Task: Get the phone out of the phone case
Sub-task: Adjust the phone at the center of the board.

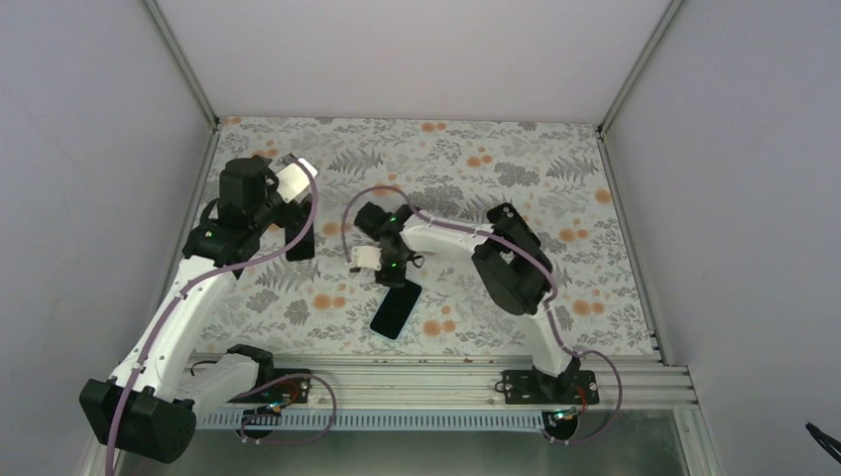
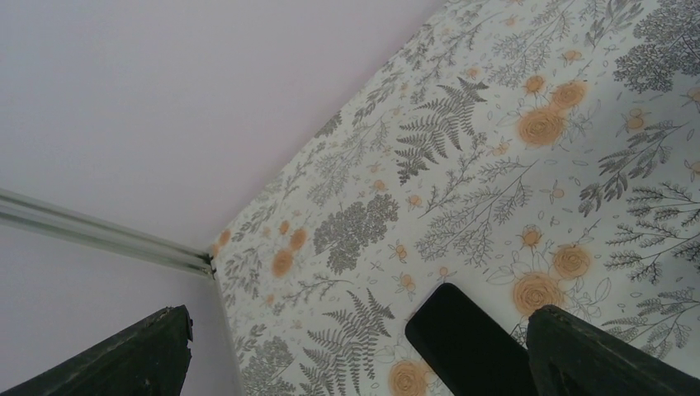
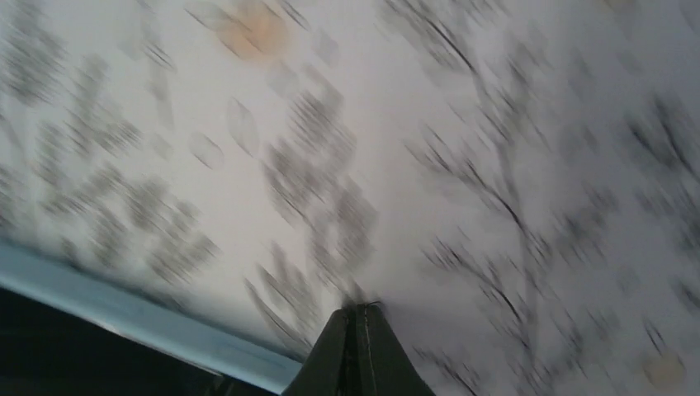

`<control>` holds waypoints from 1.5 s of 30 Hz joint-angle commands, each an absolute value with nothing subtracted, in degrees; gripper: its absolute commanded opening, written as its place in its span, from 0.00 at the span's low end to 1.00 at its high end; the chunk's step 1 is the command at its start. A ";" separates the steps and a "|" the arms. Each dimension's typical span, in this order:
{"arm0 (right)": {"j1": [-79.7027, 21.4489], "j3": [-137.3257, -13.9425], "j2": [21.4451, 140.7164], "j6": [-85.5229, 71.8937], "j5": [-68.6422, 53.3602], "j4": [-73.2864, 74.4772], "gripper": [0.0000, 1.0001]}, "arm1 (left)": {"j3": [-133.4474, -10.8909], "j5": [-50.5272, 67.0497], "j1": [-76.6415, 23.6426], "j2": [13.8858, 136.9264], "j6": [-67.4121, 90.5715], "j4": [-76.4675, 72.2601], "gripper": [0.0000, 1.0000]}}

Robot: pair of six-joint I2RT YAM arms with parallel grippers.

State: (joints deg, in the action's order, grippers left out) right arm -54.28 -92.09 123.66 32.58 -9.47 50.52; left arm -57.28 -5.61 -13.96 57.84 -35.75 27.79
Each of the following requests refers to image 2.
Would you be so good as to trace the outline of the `black bare phone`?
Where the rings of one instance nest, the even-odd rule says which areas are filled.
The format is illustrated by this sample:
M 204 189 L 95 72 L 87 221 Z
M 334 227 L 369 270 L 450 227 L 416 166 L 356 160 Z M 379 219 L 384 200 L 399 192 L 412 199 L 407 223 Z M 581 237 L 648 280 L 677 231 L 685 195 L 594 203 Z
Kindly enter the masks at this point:
M 537 395 L 526 349 L 456 285 L 443 283 L 404 328 L 455 395 Z

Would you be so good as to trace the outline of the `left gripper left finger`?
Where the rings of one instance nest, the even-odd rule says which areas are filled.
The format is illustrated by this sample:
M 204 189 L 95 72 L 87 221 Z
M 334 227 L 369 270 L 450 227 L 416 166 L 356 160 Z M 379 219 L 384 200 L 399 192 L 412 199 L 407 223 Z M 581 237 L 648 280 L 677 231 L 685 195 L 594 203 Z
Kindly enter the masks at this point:
M 165 307 L 2 394 L 179 395 L 192 340 L 187 307 Z

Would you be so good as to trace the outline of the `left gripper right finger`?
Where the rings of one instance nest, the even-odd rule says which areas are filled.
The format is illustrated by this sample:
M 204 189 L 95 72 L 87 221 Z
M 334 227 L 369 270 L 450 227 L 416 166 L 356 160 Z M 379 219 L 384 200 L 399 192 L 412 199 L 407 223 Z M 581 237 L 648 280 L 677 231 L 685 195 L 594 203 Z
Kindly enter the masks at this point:
M 527 352 L 540 395 L 698 395 L 699 379 L 555 305 L 529 318 Z

